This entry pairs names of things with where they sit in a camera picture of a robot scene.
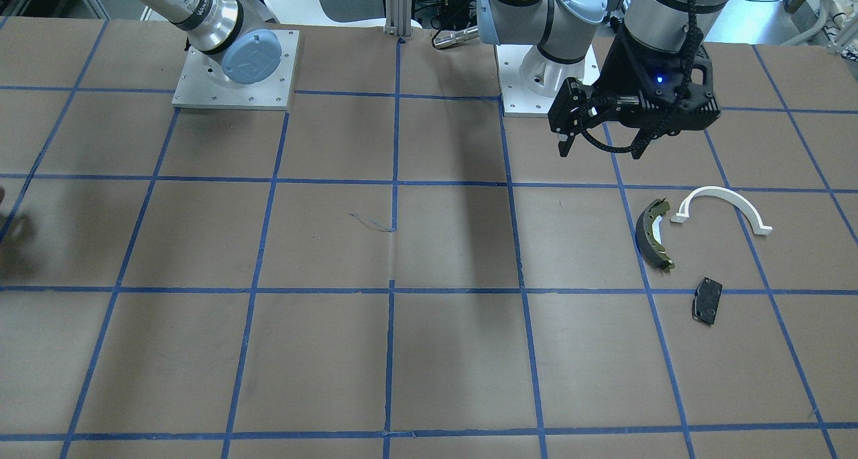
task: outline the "aluminum mounting plate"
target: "aluminum mounting plate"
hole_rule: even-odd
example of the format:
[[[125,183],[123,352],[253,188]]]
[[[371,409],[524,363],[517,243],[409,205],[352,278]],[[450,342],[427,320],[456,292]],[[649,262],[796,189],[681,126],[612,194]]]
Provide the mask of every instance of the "aluminum mounting plate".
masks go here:
[[[172,105],[191,109],[288,111],[300,32],[296,29],[273,29],[272,32],[280,41],[282,61],[265,80],[247,86],[229,80],[221,66],[191,47],[172,96]]]
[[[554,97],[546,98],[528,89],[518,74],[524,56],[533,45],[497,45],[497,77],[503,95],[503,114],[510,117],[545,117],[554,102]],[[588,86],[599,77],[599,66],[593,53],[593,47],[587,50],[585,57],[585,77],[583,83]]]

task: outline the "blue painter's tape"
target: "blue painter's tape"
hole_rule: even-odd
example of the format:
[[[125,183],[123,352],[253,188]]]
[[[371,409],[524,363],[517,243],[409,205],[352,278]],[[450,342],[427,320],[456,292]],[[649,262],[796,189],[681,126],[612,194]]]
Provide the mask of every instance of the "blue painter's tape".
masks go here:
[[[607,138],[607,144],[612,145],[611,141],[611,133],[607,128],[607,124],[603,123],[603,129],[605,132],[605,136]],[[623,201],[623,208],[625,209],[625,219],[629,226],[629,233],[631,233],[631,241],[635,240],[635,225],[634,220],[631,214],[631,208],[629,208],[629,199],[625,193],[625,185],[623,184],[623,177],[619,171],[619,163],[617,162],[617,155],[611,154],[611,161],[613,162],[613,171],[617,175],[617,184],[619,185],[619,195]],[[686,440],[686,449],[688,450],[688,456],[690,459],[695,459],[694,446],[692,443],[692,435],[690,435],[690,431],[688,428],[688,420],[686,418],[686,408],[682,403],[682,395],[680,394],[680,386],[678,385],[678,381],[676,379],[676,373],[674,371],[674,363],[670,358],[670,351],[668,350],[668,341],[664,336],[664,330],[662,328],[662,320],[659,318],[658,309],[656,308],[656,300],[653,297],[652,288],[650,287],[650,279],[646,273],[646,266],[644,266],[644,258],[641,257],[640,251],[638,251],[637,246],[634,247],[635,256],[637,257],[637,267],[641,273],[641,279],[643,280],[643,287],[646,288],[647,301],[650,303],[650,312],[652,313],[653,322],[656,324],[656,332],[658,334],[658,341],[662,346],[662,355],[664,355],[664,363],[668,368],[668,376],[670,379],[670,386],[674,391],[674,398],[676,401],[676,409],[678,415],[680,416],[680,425],[682,426],[682,435]]]
[[[384,431],[390,432],[390,414],[393,402],[393,338],[395,316],[395,281],[389,283],[387,297],[387,352],[384,361]]]
[[[265,257],[265,244],[267,242],[267,230],[269,230],[269,224],[271,223],[271,210],[273,209],[273,202],[275,202],[275,194],[277,191],[277,175],[280,172],[281,164],[283,161],[283,149],[286,146],[287,132],[289,127],[289,114],[286,113],[283,116],[283,125],[281,127],[281,135],[280,135],[280,143],[277,145],[277,156],[275,157],[275,163],[273,164],[273,171],[271,172],[270,185],[269,185],[269,196],[267,197],[267,202],[265,205],[265,215],[263,218],[263,229],[260,232],[259,236],[259,248],[257,252],[257,262],[255,263],[255,267],[253,269],[253,279],[251,280],[251,295],[249,295],[247,301],[247,318],[245,321],[245,331],[242,335],[241,348],[239,352],[239,365],[235,371],[235,382],[233,383],[233,396],[232,400],[230,400],[229,413],[227,416],[227,429],[223,438],[223,449],[221,449],[221,458],[227,459],[229,457],[229,448],[230,443],[233,437],[233,428],[235,428],[235,416],[238,412],[239,408],[239,396],[241,393],[241,383],[245,374],[245,363],[247,361],[247,347],[249,346],[249,341],[251,341],[251,328],[253,326],[253,312],[255,309],[255,303],[257,302],[257,292],[259,287],[259,275],[261,273],[261,269],[263,269],[263,259]]]
[[[158,172],[160,171],[160,167],[164,162],[164,156],[166,154],[166,150],[169,147],[170,139],[172,138],[172,132],[176,127],[176,122],[178,120],[178,113],[180,113],[180,109],[176,109],[174,114],[172,114],[172,120],[170,122],[170,126],[168,127],[168,131],[166,131],[166,137],[164,138],[164,144],[162,145],[162,150],[158,155],[158,161],[156,162],[156,168],[152,172],[152,179],[149,181],[149,186],[146,190],[146,196],[143,199],[142,205],[140,206],[140,212],[137,214],[137,221],[135,221],[134,229],[131,232],[131,239],[129,239],[128,246],[125,248],[125,255],[122,258],[122,265],[119,267],[119,275],[116,278],[116,284],[113,286],[113,293],[110,297],[110,302],[107,304],[107,310],[105,310],[104,319],[101,322],[101,329],[99,330],[98,339],[95,340],[95,349],[93,350],[92,358],[89,359],[89,367],[86,369],[86,376],[83,379],[83,385],[80,386],[80,394],[77,397],[77,404],[74,406],[74,412],[71,415],[71,422],[68,424],[68,434],[65,440],[62,442],[62,449],[60,451],[60,459],[65,459],[68,456],[68,448],[71,447],[71,440],[74,437],[74,431],[77,428],[77,422],[80,419],[80,414],[83,411],[83,404],[86,402],[86,394],[89,392],[89,385],[92,383],[93,374],[95,373],[95,367],[99,361],[99,355],[101,354],[101,347],[104,345],[105,336],[107,335],[107,327],[110,324],[111,316],[113,316],[113,309],[116,307],[116,300],[119,297],[119,289],[122,286],[122,281],[125,279],[125,271],[128,269],[128,263],[131,260],[131,254],[134,251],[134,245],[137,243],[137,237],[140,234],[140,228],[142,226],[143,218],[146,215],[146,210],[149,206],[149,201],[152,198],[152,191],[154,190],[154,186],[156,186],[156,176],[158,176]]]
[[[533,324],[530,319],[530,300],[527,286],[524,282],[524,266],[522,264],[522,248],[518,235],[518,218],[515,215],[515,188],[512,185],[512,168],[509,160],[509,146],[506,139],[506,127],[503,126],[503,103],[497,101],[497,116],[500,122],[500,142],[503,148],[503,169],[506,173],[506,191],[509,196],[509,219],[512,225],[512,243],[515,248],[515,268],[518,272],[518,287],[522,295],[522,312],[524,314],[524,333],[528,341],[528,360],[530,361],[530,381],[533,383],[534,408],[536,408],[536,429],[540,442],[540,457],[548,459],[548,442],[545,439],[545,420],[542,416],[542,394],[540,394],[539,371],[536,367],[536,347],[534,346]]]

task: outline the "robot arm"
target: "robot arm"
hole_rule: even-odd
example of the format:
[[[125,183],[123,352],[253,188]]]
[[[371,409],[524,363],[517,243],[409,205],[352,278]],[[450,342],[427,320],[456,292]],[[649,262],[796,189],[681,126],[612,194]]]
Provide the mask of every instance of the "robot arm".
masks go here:
[[[603,151],[640,159],[663,135],[714,123],[721,110],[701,43],[727,1],[632,0],[598,80],[589,87],[567,78],[548,112],[561,156],[583,135]],[[695,70],[702,78],[692,79]],[[589,135],[606,121],[639,129],[631,145],[613,147]]]
[[[239,84],[264,80],[281,61],[281,45],[250,0],[139,0],[188,34],[195,49]]]
[[[607,0],[478,0],[478,31],[455,32],[435,46],[477,34],[486,44],[533,44],[521,74],[534,92],[556,96],[548,120],[561,156],[583,135],[603,151],[639,159],[654,139],[706,129],[720,115],[701,43],[727,1],[632,0],[592,86],[582,83],[581,61]],[[695,70],[702,78],[692,79]],[[640,130],[631,145],[613,147],[588,132],[607,121]]]

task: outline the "black metal part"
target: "black metal part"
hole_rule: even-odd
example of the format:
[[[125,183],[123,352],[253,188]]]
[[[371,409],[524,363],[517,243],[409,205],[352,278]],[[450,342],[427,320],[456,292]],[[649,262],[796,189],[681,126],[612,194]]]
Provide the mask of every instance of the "black metal part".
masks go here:
[[[706,129],[721,114],[715,99],[709,54],[696,38],[686,40],[686,45],[695,44],[692,68],[699,71],[702,78],[700,82],[692,80],[688,93],[680,96],[678,108],[665,129],[668,132]],[[636,129],[655,129],[676,100],[676,91],[684,75],[681,56],[682,51],[671,54],[650,49],[634,40],[625,25],[620,25],[601,76],[593,83],[594,94],[638,96],[640,108],[620,112],[619,123]]]
[[[438,13],[438,21],[444,23],[442,29],[468,28],[470,20],[469,12],[461,12],[462,6],[468,6],[469,0],[441,0],[441,10]]]
[[[713,87],[712,62],[700,44],[702,32],[696,30],[684,41],[683,49],[672,54],[641,44],[625,25],[620,25],[601,77],[591,88],[567,78],[548,112],[552,131],[570,136],[561,141],[561,156],[569,153],[575,135],[606,121],[640,129],[631,149],[625,150],[634,159],[640,159],[653,139],[684,130],[703,130],[714,123],[721,116],[721,108]],[[695,81],[692,74],[687,92],[677,96],[686,71],[683,56],[690,54],[690,67],[692,72],[699,72],[699,78]],[[582,112],[581,105],[592,108]]]
[[[656,239],[656,233],[653,230],[656,218],[664,216],[669,210],[670,203],[667,200],[654,200],[638,216],[637,226],[635,226],[637,248],[640,249],[644,259],[656,269],[668,270],[674,267],[674,261],[668,257],[668,252]]]
[[[718,303],[721,301],[721,283],[711,278],[704,278],[694,292],[692,301],[692,317],[704,324],[715,323],[718,313]]]

